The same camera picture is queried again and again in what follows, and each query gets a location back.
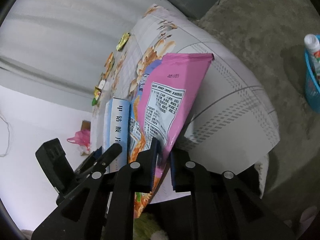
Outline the blue white medicine box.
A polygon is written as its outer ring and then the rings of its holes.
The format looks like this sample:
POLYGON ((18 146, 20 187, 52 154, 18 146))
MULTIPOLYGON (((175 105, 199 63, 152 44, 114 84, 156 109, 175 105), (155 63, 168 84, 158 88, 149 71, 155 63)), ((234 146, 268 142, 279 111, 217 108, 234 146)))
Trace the blue white medicine box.
POLYGON ((127 164, 129 136, 130 103, 127 100, 112 98, 105 108, 103 127, 103 150, 106 151, 114 143, 120 144, 122 152, 114 159, 106 170, 116 172, 127 164))

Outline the pink snack bag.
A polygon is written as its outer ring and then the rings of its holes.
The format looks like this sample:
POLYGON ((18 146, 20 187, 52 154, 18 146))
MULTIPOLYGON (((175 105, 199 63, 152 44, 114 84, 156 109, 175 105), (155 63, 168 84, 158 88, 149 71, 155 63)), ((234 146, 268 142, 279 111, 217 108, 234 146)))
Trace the pink snack bag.
POLYGON ((148 150, 153 138, 159 140, 162 155, 152 190, 135 194, 135 218, 140 217, 159 185, 169 153, 213 60, 212 53, 168 53, 142 70, 131 101, 128 161, 136 161, 139 152, 148 150))

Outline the white bottle red cap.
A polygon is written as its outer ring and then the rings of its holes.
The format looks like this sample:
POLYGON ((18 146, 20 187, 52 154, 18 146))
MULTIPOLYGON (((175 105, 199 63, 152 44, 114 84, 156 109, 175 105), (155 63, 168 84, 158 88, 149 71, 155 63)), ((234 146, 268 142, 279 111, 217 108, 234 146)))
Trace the white bottle red cap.
POLYGON ((304 45, 312 61, 313 70, 317 81, 319 81, 319 39, 316 35, 307 34, 304 37, 304 45))

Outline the blue plastic trash basket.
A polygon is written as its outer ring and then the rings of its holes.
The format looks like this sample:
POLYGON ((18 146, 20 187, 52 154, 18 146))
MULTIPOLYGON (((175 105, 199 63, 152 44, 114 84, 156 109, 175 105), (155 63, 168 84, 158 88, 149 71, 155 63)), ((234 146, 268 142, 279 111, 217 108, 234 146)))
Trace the blue plastic trash basket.
POLYGON ((319 81, 316 79, 312 61, 306 47, 304 57, 306 62, 305 97, 311 109, 319 113, 319 81))

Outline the pink plastic bag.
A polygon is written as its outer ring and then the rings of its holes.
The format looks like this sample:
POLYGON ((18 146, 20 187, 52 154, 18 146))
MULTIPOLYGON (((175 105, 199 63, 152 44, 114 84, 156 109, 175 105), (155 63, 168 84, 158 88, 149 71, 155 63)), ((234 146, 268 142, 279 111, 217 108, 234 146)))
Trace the pink plastic bag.
POLYGON ((90 135, 91 132, 88 129, 83 129, 75 133, 74 137, 68 138, 67 141, 72 144, 77 144, 80 146, 90 147, 90 135))

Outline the green small packet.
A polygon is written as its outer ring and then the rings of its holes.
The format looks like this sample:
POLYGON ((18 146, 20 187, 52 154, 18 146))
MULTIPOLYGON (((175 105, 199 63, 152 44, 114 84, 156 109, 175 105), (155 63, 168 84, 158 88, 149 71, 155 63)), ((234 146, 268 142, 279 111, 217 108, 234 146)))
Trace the green small packet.
POLYGON ((92 100, 92 106, 95 106, 97 103, 98 103, 97 99, 96 99, 96 98, 93 98, 93 100, 92 100))

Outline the floral tablecloth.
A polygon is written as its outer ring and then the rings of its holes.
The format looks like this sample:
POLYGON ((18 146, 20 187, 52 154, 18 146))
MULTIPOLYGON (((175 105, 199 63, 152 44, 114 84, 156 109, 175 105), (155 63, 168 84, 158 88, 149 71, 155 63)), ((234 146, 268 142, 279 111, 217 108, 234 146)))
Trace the floral tablecloth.
POLYGON ((265 187, 268 153, 280 141, 276 110, 255 75, 224 45, 180 12, 153 4, 131 30, 93 107, 91 149, 103 145, 105 106, 112 97, 131 100, 143 69, 166 53, 212 53, 177 145, 207 170, 239 174, 259 167, 265 187))

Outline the yellow small packet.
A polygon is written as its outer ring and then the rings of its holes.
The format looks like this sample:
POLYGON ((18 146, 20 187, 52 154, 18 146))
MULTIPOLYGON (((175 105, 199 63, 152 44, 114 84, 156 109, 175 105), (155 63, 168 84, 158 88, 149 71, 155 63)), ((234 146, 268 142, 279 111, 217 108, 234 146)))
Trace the yellow small packet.
POLYGON ((96 100, 98 100, 100 94, 101 94, 101 89, 99 89, 99 87, 95 86, 95 89, 94 89, 94 98, 95 98, 96 100))

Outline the white brown small packet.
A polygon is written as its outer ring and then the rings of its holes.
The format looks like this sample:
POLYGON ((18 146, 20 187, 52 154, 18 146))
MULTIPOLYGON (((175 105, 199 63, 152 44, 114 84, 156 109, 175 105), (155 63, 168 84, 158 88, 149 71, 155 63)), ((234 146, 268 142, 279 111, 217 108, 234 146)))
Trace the white brown small packet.
POLYGON ((98 89, 99 90, 103 90, 104 86, 105 86, 105 83, 106 83, 106 80, 101 80, 99 82, 99 85, 98 85, 98 89))

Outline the orange snack packet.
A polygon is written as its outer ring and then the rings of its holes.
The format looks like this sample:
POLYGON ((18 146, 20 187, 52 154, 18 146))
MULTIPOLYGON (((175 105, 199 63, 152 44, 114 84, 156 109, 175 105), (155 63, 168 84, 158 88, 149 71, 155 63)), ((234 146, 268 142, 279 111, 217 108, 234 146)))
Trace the orange snack packet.
POLYGON ((113 65, 114 65, 114 53, 111 52, 109 57, 107 58, 106 62, 105 62, 105 68, 106 68, 106 71, 104 72, 103 74, 103 79, 107 79, 107 77, 109 76, 112 68, 113 68, 113 65))

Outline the yellow crumpled wrapper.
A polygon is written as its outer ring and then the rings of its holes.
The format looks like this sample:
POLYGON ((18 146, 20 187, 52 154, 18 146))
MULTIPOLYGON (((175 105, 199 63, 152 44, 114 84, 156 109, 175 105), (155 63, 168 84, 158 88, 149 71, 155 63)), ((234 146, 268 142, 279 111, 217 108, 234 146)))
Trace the yellow crumpled wrapper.
POLYGON ((130 36, 131 36, 131 33, 123 33, 122 37, 120 38, 120 40, 116 46, 117 51, 121 51, 123 49, 125 44, 128 42, 130 36))

